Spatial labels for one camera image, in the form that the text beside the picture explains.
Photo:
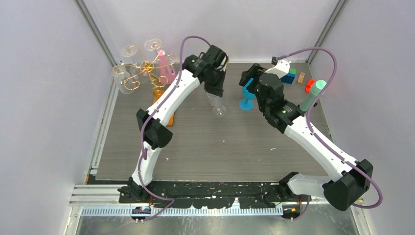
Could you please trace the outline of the blue wine glass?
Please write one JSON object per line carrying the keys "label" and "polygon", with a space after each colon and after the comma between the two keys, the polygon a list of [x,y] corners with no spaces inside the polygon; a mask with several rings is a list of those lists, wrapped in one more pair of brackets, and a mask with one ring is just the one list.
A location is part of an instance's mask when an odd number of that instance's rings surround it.
{"label": "blue wine glass", "polygon": [[250,93],[247,89],[247,87],[252,83],[252,81],[253,78],[251,78],[242,88],[242,95],[244,98],[239,101],[239,107],[244,111],[251,110],[254,106],[253,99],[255,98],[255,95],[253,93]]}

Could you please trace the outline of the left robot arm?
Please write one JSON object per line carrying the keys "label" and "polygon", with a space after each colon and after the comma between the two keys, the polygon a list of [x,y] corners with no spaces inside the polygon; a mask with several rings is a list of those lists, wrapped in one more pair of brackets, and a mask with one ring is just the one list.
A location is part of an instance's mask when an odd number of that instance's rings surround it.
{"label": "left robot arm", "polygon": [[172,140],[167,124],[182,102],[197,87],[204,84],[205,91],[222,97],[228,55],[215,45],[207,52],[190,55],[180,63],[180,71],[169,88],[147,110],[136,113],[140,129],[141,152],[138,164],[126,186],[118,189],[121,197],[134,198],[143,203],[149,199],[153,172],[160,152]]}

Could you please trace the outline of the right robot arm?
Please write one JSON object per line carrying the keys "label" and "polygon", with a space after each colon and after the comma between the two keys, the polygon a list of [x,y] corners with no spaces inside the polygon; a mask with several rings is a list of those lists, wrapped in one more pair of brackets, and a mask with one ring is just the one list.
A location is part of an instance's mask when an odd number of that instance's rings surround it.
{"label": "right robot arm", "polygon": [[279,194],[286,201],[298,195],[325,198],[334,208],[345,211],[369,190],[373,165],[343,152],[313,124],[307,123],[298,105],[285,99],[280,77],[289,69],[288,62],[270,69],[254,63],[242,72],[239,81],[240,86],[255,95],[267,122],[297,142],[327,173],[327,176],[307,176],[291,172],[279,181]]}

